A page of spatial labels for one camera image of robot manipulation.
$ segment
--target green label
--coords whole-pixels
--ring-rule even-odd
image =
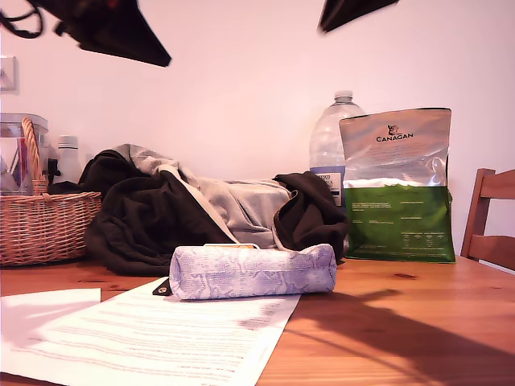
[[[347,257],[454,262],[447,187],[345,189],[349,231]]]

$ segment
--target basket handle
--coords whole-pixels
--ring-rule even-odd
[[[24,117],[22,119],[22,127],[23,133],[25,134],[25,145],[27,146],[29,162],[31,163],[34,194],[39,195],[47,191],[47,181],[43,176],[43,168],[41,165],[41,159],[39,158],[38,142],[35,140],[34,125],[29,118]]]

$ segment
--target wooden chair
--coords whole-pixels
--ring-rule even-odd
[[[498,175],[491,169],[477,170],[461,256],[515,269],[515,237],[484,236],[490,199],[515,199],[515,169]]]

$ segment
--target bottle cap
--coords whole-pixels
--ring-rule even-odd
[[[57,140],[57,147],[59,149],[78,149],[79,138],[75,135],[61,135]]]
[[[335,92],[336,98],[352,98],[352,90],[339,90]]]

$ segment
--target canagan logo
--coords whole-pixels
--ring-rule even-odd
[[[398,139],[411,138],[413,134],[399,133],[399,128],[396,125],[388,125],[388,137],[377,137],[378,142],[397,141]]]

